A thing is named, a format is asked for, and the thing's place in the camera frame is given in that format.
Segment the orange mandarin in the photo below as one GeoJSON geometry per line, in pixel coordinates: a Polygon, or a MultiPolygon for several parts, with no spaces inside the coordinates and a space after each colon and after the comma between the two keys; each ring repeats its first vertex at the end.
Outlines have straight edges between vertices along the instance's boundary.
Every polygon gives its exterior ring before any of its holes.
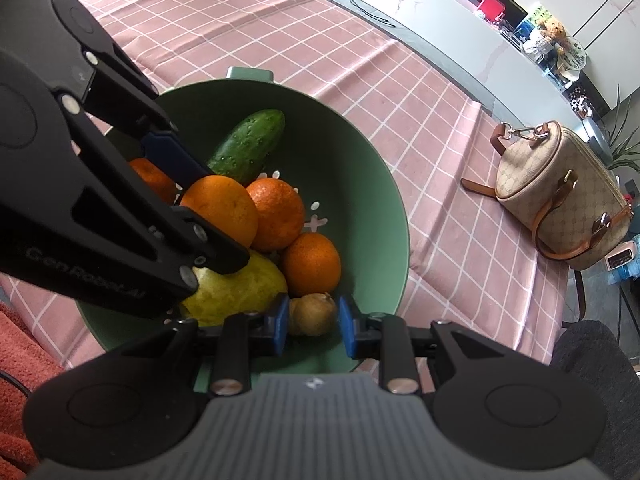
{"type": "Polygon", "coordinates": [[[333,292],[342,277],[342,262],[334,244],[320,233],[302,233],[285,249],[281,270],[288,290],[297,296],[333,292]]]}
{"type": "Polygon", "coordinates": [[[291,245],[305,223],[299,194],[285,181],[273,178],[256,180],[246,190],[258,214],[252,247],[258,252],[274,252],[291,245]]]}
{"type": "Polygon", "coordinates": [[[253,244],[258,229],[258,213],[247,190],[225,176],[197,180],[183,194],[180,205],[188,207],[212,226],[242,246],[253,244]]]}
{"type": "Polygon", "coordinates": [[[165,204],[171,206],[175,203],[178,194],[175,182],[149,159],[135,158],[130,160],[129,166],[165,204]]]}

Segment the brown longan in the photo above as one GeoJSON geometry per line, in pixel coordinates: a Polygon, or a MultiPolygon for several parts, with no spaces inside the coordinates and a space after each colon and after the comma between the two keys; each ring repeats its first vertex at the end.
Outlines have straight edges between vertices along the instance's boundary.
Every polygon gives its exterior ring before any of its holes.
{"type": "Polygon", "coordinates": [[[337,306],[329,294],[309,294],[297,299],[295,318],[302,331],[301,335],[320,337],[333,330],[337,306]]]}
{"type": "Polygon", "coordinates": [[[296,318],[295,318],[295,310],[298,304],[297,298],[291,298],[288,302],[288,332],[291,335],[300,335],[302,331],[300,330],[296,318]]]}

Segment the yellow-green pear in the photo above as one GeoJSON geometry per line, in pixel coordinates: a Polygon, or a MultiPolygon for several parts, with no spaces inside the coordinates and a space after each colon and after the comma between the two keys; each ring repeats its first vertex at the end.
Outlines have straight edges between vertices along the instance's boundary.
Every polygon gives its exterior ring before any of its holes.
{"type": "Polygon", "coordinates": [[[193,272],[198,291],[183,300],[180,311],[185,318],[195,318],[199,326],[222,325],[237,313],[266,312],[277,296],[288,291],[278,267],[252,250],[247,265],[238,272],[222,275],[207,268],[194,268],[193,272]]]}

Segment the green cucumber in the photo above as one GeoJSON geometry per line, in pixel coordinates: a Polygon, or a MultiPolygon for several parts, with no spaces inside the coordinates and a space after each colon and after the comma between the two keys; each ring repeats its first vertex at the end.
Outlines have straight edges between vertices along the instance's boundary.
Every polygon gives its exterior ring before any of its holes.
{"type": "Polygon", "coordinates": [[[280,110],[258,110],[239,122],[207,161],[214,174],[242,185],[255,180],[283,136],[285,116],[280,110]]]}

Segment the pink checkered tablecloth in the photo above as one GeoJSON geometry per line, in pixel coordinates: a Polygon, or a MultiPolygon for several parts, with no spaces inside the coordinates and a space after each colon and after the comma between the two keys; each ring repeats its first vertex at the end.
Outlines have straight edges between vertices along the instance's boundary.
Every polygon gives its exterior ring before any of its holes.
{"type": "Polygon", "coordinates": [[[541,361],[559,335],[567,270],[500,205],[464,192],[498,156],[492,118],[388,32],[330,0],[80,0],[157,88],[270,70],[334,108],[373,144],[409,221],[399,313],[449,318],[541,361]]]}

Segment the green plastic colander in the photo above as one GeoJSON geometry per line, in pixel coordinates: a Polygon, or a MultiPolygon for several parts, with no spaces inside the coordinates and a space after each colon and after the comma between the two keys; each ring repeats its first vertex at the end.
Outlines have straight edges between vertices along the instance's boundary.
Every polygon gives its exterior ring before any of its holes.
{"type": "Polygon", "coordinates": [[[307,229],[336,247],[342,277],[334,298],[349,296],[363,313],[396,312],[408,278],[408,220],[390,170],[357,127],[252,68],[169,90],[156,102],[201,162],[250,114],[280,110],[284,133],[262,171],[299,190],[307,229]]]}

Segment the beige monogram handbag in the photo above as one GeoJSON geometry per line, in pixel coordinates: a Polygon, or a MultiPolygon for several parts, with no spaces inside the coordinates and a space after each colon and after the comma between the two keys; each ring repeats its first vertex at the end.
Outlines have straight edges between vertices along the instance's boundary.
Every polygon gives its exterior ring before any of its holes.
{"type": "Polygon", "coordinates": [[[523,129],[502,122],[490,144],[500,156],[495,183],[463,178],[461,185],[497,200],[529,230],[541,255],[583,271],[623,241],[631,204],[573,130],[555,120],[523,129]]]}

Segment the white marble TV cabinet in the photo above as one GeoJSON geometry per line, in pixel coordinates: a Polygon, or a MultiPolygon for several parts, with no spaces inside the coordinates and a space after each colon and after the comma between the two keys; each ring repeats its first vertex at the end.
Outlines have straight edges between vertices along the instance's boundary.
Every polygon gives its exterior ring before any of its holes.
{"type": "Polygon", "coordinates": [[[580,119],[550,78],[463,0],[332,0],[364,16],[419,52],[480,102],[492,118],[514,126],[580,119]]]}

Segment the potted green plant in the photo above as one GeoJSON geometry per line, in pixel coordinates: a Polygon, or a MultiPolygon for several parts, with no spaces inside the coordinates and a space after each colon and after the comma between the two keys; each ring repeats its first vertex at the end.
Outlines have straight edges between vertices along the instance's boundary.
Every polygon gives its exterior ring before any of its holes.
{"type": "Polygon", "coordinates": [[[639,90],[626,99],[616,88],[616,107],[603,119],[604,137],[611,152],[608,170],[627,168],[639,172],[639,90]]]}

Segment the red box on cabinet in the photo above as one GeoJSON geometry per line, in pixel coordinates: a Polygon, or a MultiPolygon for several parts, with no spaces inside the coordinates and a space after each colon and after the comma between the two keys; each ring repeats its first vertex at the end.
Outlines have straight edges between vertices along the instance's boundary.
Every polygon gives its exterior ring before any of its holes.
{"type": "Polygon", "coordinates": [[[506,6],[500,0],[480,0],[476,7],[476,14],[489,23],[495,23],[502,19],[506,6]]]}

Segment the teddy bear toy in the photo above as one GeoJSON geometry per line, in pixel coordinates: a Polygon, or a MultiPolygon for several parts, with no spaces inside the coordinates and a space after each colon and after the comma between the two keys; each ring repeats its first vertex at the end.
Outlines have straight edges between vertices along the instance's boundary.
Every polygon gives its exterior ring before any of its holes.
{"type": "Polygon", "coordinates": [[[523,44],[523,52],[542,68],[549,68],[564,54],[567,33],[564,25],[554,16],[540,22],[523,44]]]}

